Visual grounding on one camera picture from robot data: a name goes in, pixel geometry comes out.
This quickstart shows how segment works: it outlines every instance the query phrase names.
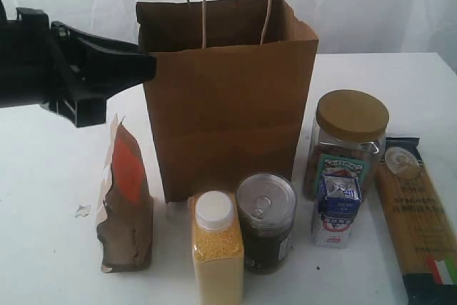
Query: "clear plastic container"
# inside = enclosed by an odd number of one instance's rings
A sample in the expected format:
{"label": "clear plastic container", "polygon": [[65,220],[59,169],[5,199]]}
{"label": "clear plastic container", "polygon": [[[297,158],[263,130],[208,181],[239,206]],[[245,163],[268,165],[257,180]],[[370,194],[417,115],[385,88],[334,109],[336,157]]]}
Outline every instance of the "clear plastic container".
{"label": "clear plastic container", "polygon": [[321,98],[311,135],[303,192],[314,200],[321,175],[358,178],[362,197],[386,148],[387,108],[360,91],[338,90]]}
{"label": "clear plastic container", "polygon": [[192,253],[202,305],[240,305],[244,248],[235,198],[210,191],[190,200]]}
{"label": "clear plastic container", "polygon": [[292,185],[273,174],[254,174],[236,192],[245,266],[267,274],[277,270],[291,248],[297,196]]}

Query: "can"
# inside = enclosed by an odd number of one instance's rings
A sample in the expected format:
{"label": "can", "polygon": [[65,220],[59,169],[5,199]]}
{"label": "can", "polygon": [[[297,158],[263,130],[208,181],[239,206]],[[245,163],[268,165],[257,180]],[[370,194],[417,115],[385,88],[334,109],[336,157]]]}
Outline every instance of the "can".
{"label": "can", "polygon": [[311,222],[314,244],[345,248],[361,201],[357,178],[322,176]]}
{"label": "can", "polygon": [[254,174],[236,192],[245,267],[256,273],[277,270],[291,249],[297,195],[275,174]]}

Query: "white table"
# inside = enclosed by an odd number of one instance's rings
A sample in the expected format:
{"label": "white table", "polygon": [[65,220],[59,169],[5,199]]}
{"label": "white table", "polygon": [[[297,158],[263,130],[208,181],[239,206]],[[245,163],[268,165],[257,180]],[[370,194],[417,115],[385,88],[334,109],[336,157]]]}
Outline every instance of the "white table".
{"label": "white table", "polygon": [[[421,136],[423,158],[456,227],[457,76],[441,58],[317,56],[293,174],[297,189],[316,102],[333,89],[377,96],[391,112],[388,131]],[[127,129],[139,140],[156,198],[151,268],[130,274],[100,272],[95,214],[107,125],[75,129],[38,106],[2,109],[0,304],[197,304],[189,214],[184,204],[164,203],[142,88],[110,100],[109,116],[114,113],[126,116]],[[375,191],[361,208],[347,249],[311,244],[312,204],[299,198],[293,251],[275,274],[245,274],[245,304],[407,303]],[[74,216],[80,204],[91,205],[86,218]]]}

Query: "bamboo lid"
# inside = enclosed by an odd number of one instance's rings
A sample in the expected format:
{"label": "bamboo lid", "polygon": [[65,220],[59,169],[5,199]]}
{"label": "bamboo lid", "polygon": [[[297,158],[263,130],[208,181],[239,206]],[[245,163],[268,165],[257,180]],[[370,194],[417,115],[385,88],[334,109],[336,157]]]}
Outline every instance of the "bamboo lid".
{"label": "bamboo lid", "polygon": [[319,100],[316,120],[336,139],[361,143],[375,141],[386,132],[388,110],[374,96],[339,89]]}

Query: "italian flag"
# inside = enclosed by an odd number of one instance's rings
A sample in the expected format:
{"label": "italian flag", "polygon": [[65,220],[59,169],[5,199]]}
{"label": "italian flag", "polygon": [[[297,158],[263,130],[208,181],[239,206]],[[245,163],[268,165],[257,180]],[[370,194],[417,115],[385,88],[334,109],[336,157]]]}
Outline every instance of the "italian flag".
{"label": "italian flag", "polygon": [[427,264],[433,274],[435,284],[457,285],[457,261],[451,257],[436,261],[432,256],[429,256]]}

